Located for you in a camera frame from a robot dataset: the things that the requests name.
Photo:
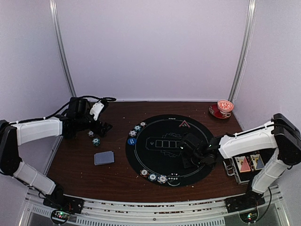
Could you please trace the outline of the single green blue poker chip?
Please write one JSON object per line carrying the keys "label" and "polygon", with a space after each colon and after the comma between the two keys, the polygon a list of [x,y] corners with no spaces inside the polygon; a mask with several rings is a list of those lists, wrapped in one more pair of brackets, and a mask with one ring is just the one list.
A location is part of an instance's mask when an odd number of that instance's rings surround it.
{"label": "single green blue poker chip", "polygon": [[142,127],[140,125],[134,126],[134,130],[137,131],[137,132],[139,132],[141,130],[141,128]]}

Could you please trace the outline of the red black triangular all-in marker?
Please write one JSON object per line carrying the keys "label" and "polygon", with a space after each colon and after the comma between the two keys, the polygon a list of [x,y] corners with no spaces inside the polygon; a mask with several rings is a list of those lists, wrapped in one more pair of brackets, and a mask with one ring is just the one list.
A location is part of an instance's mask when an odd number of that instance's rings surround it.
{"label": "red black triangular all-in marker", "polygon": [[190,128],[190,125],[187,123],[186,120],[183,120],[182,123],[179,125],[179,128]]}

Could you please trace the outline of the single brown 100 poker chip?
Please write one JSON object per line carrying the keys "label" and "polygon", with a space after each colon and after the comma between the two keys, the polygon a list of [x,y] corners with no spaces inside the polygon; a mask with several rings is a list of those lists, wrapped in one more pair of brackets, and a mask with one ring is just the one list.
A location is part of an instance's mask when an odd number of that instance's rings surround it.
{"label": "single brown 100 poker chip", "polygon": [[146,122],[142,121],[142,122],[140,122],[139,125],[140,125],[142,128],[144,128],[144,127],[146,126]]}

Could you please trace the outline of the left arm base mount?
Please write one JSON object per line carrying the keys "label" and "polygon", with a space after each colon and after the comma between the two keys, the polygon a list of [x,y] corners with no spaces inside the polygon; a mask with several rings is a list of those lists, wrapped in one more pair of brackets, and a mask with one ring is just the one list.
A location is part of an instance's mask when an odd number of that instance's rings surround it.
{"label": "left arm base mount", "polygon": [[66,196],[62,192],[43,195],[43,205],[53,208],[50,213],[51,221],[56,225],[65,224],[72,215],[80,214],[84,206],[84,200]]}

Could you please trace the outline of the blue-backed playing card deck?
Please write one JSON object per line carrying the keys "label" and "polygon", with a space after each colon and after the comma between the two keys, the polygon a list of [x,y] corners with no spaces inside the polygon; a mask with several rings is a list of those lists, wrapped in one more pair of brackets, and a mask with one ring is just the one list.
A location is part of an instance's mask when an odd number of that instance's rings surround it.
{"label": "blue-backed playing card deck", "polygon": [[101,153],[96,153],[94,155],[94,165],[105,165],[111,164],[115,162],[114,152],[113,151],[106,151]]}

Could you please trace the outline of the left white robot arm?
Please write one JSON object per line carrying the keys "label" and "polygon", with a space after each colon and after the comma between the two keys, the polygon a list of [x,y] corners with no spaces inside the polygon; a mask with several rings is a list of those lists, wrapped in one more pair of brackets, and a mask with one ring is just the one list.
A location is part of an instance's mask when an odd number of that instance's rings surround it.
{"label": "left white robot arm", "polygon": [[19,146],[48,137],[73,139],[78,132],[90,130],[104,137],[112,128],[111,124],[101,122],[99,116],[105,111],[114,97],[72,97],[53,114],[22,121],[0,122],[0,172],[14,177],[34,187],[45,195],[57,209],[67,206],[68,200],[59,191],[59,185],[34,167],[25,163],[19,155]]}

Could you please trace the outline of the white blue poker chip stack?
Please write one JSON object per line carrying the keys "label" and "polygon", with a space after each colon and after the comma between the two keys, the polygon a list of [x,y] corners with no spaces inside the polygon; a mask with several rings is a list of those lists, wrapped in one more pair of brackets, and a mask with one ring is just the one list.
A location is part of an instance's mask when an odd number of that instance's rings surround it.
{"label": "white blue poker chip stack", "polygon": [[88,136],[89,136],[89,137],[95,137],[95,134],[94,134],[93,131],[90,130],[90,131],[88,132]]}

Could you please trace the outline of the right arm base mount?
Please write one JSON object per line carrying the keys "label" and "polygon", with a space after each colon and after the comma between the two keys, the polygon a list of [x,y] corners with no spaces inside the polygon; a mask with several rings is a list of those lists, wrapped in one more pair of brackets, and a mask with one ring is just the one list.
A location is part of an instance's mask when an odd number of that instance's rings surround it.
{"label": "right arm base mount", "polygon": [[244,223],[255,223],[259,218],[258,206],[265,204],[263,194],[247,192],[243,195],[225,199],[228,213],[239,212]]}

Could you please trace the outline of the blue small blind button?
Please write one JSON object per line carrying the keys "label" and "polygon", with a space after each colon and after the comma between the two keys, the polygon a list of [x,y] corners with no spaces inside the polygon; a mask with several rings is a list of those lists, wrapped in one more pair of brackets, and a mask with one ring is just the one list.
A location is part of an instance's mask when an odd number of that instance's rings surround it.
{"label": "blue small blind button", "polygon": [[131,138],[129,138],[129,139],[127,140],[127,143],[128,143],[129,145],[131,145],[131,146],[135,145],[136,142],[137,142],[137,139],[134,138],[134,137],[131,137]]}

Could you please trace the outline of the clear round dealer button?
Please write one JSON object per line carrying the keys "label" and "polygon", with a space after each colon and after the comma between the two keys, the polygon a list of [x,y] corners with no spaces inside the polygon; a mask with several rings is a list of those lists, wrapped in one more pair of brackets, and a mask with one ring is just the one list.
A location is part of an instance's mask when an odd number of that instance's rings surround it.
{"label": "clear round dealer button", "polygon": [[179,186],[181,183],[181,176],[178,173],[171,173],[167,176],[167,183],[170,186]]}

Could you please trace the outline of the single white blue poker chip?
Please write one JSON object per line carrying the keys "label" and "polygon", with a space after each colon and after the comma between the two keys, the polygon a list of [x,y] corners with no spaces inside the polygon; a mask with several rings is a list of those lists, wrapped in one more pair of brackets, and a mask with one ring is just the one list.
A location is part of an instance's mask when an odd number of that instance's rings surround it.
{"label": "single white blue poker chip", "polygon": [[129,132],[129,136],[130,137],[135,137],[137,135],[137,132],[135,131],[135,130],[131,130],[130,132]]}

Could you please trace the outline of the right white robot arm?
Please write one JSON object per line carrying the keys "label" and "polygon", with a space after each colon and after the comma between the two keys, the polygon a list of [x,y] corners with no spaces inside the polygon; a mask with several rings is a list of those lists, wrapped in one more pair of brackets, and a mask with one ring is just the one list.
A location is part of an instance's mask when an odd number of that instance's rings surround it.
{"label": "right white robot arm", "polygon": [[251,180],[250,190],[241,197],[241,204],[250,208],[259,195],[278,179],[289,166],[301,162],[301,133],[282,114],[273,115],[267,123],[244,132],[226,134],[201,141],[186,134],[177,145],[197,163],[212,165],[234,156],[264,149],[274,149],[274,154],[264,168]]}

